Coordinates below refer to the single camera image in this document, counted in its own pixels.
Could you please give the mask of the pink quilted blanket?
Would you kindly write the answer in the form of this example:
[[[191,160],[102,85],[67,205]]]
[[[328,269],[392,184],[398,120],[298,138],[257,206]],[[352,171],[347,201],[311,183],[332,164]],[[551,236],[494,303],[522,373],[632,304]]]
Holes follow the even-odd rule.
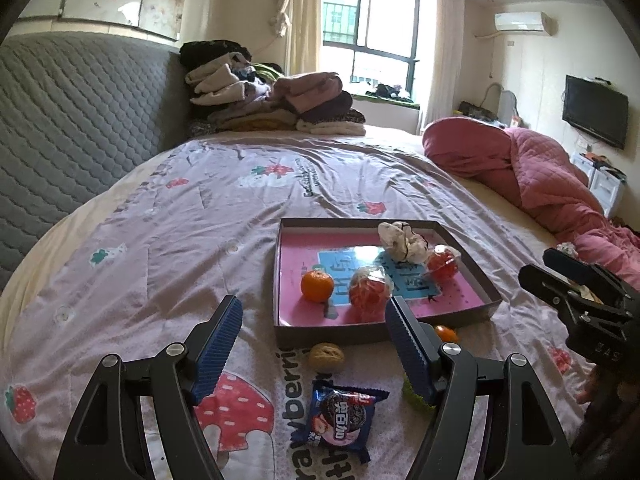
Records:
[[[638,235],[605,218],[586,174],[550,136],[459,116],[429,124],[423,146],[440,169],[483,183],[556,240],[573,244],[585,262],[639,286]]]

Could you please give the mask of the white air conditioner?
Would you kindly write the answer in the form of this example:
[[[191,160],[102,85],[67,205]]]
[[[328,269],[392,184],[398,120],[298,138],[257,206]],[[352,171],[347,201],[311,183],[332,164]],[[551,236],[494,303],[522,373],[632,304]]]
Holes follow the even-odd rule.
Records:
[[[551,18],[540,11],[502,12],[494,15],[497,32],[534,32],[551,36]]]

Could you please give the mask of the pile of folded clothes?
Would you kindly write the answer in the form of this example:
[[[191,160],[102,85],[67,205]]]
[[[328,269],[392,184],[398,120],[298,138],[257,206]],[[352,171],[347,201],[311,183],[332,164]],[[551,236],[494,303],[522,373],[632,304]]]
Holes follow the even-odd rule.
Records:
[[[179,61],[186,69],[192,138],[252,131],[366,133],[366,118],[336,73],[286,76],[277,64],[254,62],[247,48],[230,40],[187,42]]]

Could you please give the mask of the grey quilted headboard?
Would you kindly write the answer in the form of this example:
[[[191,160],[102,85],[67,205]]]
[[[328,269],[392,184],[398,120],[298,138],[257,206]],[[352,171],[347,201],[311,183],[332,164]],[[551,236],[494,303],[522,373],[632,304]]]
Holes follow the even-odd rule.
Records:
[[[55,223],[186,140],[177,49],[95,32],[1,45],[1,281]]]

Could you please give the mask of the cream left curtain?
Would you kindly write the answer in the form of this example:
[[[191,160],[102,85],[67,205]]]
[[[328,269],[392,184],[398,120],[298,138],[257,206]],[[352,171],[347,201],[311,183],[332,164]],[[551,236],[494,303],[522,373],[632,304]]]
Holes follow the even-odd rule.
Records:
[[[286,41],[285,64],[290,75],[315,72],[322,46],[322,0],[276,0],[269,26]]]

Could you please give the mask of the cream spotted cloth pouch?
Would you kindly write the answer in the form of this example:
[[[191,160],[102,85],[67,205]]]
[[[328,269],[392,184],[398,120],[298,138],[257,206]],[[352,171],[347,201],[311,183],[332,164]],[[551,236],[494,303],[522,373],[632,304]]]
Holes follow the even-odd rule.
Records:
[[[381,222],[378,237],[386,254],[395,262],[422,264],[426,261],[428,243],[413,231],[408,222]]]

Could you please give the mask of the blue oreo cookie packet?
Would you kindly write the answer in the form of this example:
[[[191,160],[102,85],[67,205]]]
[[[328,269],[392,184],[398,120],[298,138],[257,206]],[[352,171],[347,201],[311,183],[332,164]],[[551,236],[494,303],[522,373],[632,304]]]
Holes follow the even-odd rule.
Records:
[[[367,464],[371,460],[367,442],[376,406],[389,395],[386,390],[315,380],[305,425],[292,433],[291,442],[351,452],[360,463]]]

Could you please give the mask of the black wall television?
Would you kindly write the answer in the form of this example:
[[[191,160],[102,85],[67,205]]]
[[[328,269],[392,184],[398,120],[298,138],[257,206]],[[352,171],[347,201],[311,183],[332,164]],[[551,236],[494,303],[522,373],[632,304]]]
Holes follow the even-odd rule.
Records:
[[[628,96],[606,84],[567,75],[562,119],[575,129],[624,148],[628,130]]]

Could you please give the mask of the brown tray with pink book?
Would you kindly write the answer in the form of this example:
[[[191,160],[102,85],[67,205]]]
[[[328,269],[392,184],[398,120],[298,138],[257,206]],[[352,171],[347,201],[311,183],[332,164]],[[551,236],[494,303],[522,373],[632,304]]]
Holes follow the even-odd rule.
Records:
[[[387,339],[384,308],[401,298],[423,322],[458,328],[491,317],[502,297],[439,223],[412,220],[431,263],[402,261],[382,242],[380,222],[285,218],[273,278],[273,327],[281,348],[348,346]]]

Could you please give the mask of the brown walnut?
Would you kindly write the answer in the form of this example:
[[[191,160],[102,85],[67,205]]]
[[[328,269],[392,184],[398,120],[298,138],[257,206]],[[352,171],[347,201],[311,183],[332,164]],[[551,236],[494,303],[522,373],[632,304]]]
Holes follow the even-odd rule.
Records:
[[[322,342],[309,350],[308,363],[316,373],[334,374],[344,367],[345,355],[336,344]]]

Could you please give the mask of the orange mandarin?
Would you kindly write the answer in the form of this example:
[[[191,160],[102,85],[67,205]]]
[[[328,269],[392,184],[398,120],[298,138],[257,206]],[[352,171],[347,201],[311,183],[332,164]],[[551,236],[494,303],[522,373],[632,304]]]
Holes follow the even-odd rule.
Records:
[[[334,291],[334,279],[322,270],[306,272],[300,280],[300,291],[303,298],[314,304],[324,304]]]
[[[458,344],[460,341],[458,334],[452,328],[447,326],[435,325],[434,331],[436,335],[439,336],[439,339],[443,344],[446,344],[447,342]]]

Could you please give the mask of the white right curtain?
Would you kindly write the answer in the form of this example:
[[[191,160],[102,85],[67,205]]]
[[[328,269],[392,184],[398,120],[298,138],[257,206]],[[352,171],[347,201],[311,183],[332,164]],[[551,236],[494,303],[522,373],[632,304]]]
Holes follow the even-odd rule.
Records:
[[[449,116],[462,66],[465,0],[436,0],[432,80],[425,120]]]

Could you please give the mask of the small toys by blanket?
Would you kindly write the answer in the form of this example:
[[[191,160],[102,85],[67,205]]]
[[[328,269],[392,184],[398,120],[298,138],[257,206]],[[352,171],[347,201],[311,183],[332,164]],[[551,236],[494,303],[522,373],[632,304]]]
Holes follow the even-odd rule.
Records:
[[[562,252],[563,254],[570,256],[574,259],[578,259],[579,255],[578,255],[578,251],[576,249],[576,247],[574,246],[573,243],[570,242],[564,242],[564,243],[560,243],[557,244],[555,246],[555,248],[559,251]]]

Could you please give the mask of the window with dark frame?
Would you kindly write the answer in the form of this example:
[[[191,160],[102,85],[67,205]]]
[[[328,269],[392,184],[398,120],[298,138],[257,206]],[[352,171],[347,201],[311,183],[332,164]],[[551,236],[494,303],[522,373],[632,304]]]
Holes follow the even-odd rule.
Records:
[[[322,0],[320,68],[372,94],[409,99],[422,0]]]

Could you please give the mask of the red snack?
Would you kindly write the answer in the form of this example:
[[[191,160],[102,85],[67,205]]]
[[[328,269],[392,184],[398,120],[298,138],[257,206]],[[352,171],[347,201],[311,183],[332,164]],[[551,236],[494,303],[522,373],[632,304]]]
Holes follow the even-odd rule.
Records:
[[[394,284],[382,266],[362,266],[349,282],[348,298],[359,322],[381,321]]]

